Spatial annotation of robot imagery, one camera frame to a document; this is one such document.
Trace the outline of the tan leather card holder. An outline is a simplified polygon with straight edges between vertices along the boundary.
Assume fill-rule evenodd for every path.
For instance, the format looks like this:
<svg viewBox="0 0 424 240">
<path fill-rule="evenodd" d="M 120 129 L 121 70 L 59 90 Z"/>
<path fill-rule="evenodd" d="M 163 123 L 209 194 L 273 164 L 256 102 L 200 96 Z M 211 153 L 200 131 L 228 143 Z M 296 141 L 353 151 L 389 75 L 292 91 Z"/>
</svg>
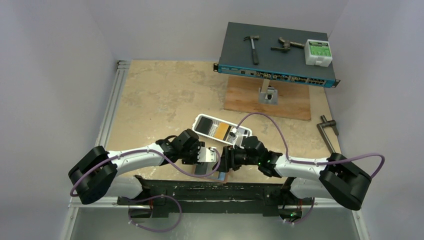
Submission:
<svg viewBox="0 0 424 240">
<path fill-rule="evenodd" d="M 216 171 L 213 174 L 205 177 L 204 179 L 212 182 L 225 184 L 228 181 L 228 173 Z"/>
</svg>

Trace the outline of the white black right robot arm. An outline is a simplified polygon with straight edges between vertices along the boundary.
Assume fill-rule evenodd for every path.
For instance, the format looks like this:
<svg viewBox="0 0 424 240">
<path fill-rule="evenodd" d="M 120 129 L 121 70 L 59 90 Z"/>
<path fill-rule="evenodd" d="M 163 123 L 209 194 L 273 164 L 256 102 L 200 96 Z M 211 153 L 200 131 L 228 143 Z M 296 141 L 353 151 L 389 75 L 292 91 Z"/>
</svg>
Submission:
<svg viewBox="0 0 424 240">
<path fill-rule="evenodd" d="M 304 198 L 326 198 L 358 211 L 372 181 L 368 173 L 339 153 L 323 158 L 288 156 L 268 150 L 256 136 L 247 137 L 241 146 L 223 147 L 220 163 L 215 164 L 218 171 L 226 173 L 244 165 L 256 166 L 267 177 L 293 178 L 280 191 L 288 204 Z"/>
</svg>

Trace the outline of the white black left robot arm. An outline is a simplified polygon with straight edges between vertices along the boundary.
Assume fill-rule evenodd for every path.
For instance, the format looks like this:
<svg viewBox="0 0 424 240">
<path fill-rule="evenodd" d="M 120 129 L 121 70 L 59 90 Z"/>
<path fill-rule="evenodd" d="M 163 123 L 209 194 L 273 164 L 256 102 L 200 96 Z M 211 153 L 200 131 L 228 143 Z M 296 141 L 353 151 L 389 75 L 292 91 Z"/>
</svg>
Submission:
<svg viewBox="0 0 424 240">
<path fill-rule="evenodd" d="M 116 178 L 127 172 L 146 167 L 170 164 L 184 175 L 189 173 L 176 165 L 213 163 L 212 173 L 218 170 L 221 155 L 215 147 L 207 148 L 191 129 L 170 135 L 146 146 L 120 151 L 107 151 L 102 145 L 93 147 L 69 172 L 71 197 L 82 204 L 92 204 L 105 197 Z"/>
</svg>

